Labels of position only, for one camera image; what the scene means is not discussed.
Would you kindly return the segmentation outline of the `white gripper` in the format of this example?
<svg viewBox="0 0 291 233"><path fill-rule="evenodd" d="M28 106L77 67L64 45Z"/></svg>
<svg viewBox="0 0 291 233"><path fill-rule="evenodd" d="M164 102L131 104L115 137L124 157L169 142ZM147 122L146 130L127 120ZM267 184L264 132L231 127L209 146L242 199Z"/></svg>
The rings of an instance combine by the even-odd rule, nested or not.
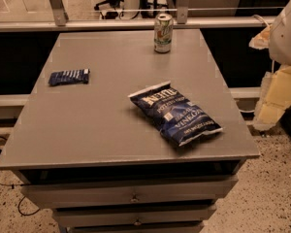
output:
<svg viewBox="0 0 291 233"><path fill-rule="evenodd" d="M267 131L274 127L291 107L291 0L276 17L272 27L254 36L249 46L269 48L270 58L283 64L274 73L267 72L261 82L259 101L254 111L253 127Z"/></svg>

